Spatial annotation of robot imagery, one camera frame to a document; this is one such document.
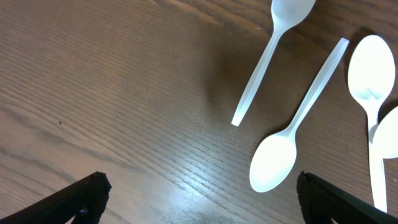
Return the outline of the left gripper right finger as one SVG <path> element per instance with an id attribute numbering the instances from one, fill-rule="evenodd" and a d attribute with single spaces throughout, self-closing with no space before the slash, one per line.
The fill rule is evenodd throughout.
<path id="1" fill-rule="evenodd" d="M 298 176 L 297 193 L 306 224 L 397 223 L 396 217 L 309 172 Z"/>

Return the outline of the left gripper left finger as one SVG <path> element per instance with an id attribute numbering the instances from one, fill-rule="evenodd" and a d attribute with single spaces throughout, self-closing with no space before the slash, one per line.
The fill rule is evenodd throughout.
<path id="1" fill-rule="evenodd" d="M 94 172 L 20 210 L 1 223 L 99 223 L 109 200 L 111 184 L 105 173 Z"/>

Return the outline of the white plastic spoon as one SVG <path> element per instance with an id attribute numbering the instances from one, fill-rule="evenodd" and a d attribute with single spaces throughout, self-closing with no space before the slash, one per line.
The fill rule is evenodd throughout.
<path id="1" fill-rule="evenodd" d="M 282 35 L 301 23 L 310 14 L 314 5 L 315 0 L 273 0 L 271 2 L 273 33 L 243 91 L 231 121 L 232 125 L 239 126 L 243 120 Z"/>

